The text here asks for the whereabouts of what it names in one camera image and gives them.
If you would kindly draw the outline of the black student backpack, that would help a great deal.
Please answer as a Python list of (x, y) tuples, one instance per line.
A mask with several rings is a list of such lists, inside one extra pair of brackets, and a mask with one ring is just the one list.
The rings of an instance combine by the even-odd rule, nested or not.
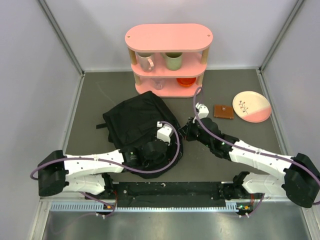
[[(165, 102), (152, 91), (127, 99), (102, 115), (104, 123), (97, 129), (108, 129), (108, 141), (120, 150), (126, 147), (139, 148), (157, 140), (157, 122), (170, 123), (176, 130), (181, 125)], [(183, 156), (182, 138), (171, 136), (168, 148), (168, 164), (161, 169), (133, 173), (144, 179), (155, 179), (172, 169)]]

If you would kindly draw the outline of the brown leather wallet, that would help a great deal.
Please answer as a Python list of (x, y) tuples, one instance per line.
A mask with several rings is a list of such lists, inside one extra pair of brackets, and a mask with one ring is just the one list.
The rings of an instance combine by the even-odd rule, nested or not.
[(234, 118), (234, 109), (232, 106), (215, 104), (213, 110), (213, 116), (215, 118), (230, 120)]

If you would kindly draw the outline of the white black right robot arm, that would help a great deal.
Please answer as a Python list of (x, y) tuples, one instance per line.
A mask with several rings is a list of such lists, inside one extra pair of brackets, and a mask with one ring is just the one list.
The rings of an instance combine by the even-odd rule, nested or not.
[(249, 194), (286, 196), (296, 205), (311, 208), (317, 205), (320, 172), (311, 159), (302, 153), (296, 156), (275, 154), (222, 133), (210, 118), (189, 118), (178, 131), (186, 141), (198, 141), (216, 157), (244, 164), (263, 174), (241, 172), (233, 179), (233, 192), (239, 198)]

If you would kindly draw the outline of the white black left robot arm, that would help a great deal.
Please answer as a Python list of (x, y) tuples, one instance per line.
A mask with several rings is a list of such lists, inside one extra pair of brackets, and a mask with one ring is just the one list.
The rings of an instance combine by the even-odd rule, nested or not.
[(109, 198), (114, 191), (108, 173), (160, 170), (169, 162), (170, 144), (156, 139), (141, 147), (125, 147), (83, 156), (50, 153), (38, 165), (38, 194), (50, 197), (62, 192), (86, 192)]

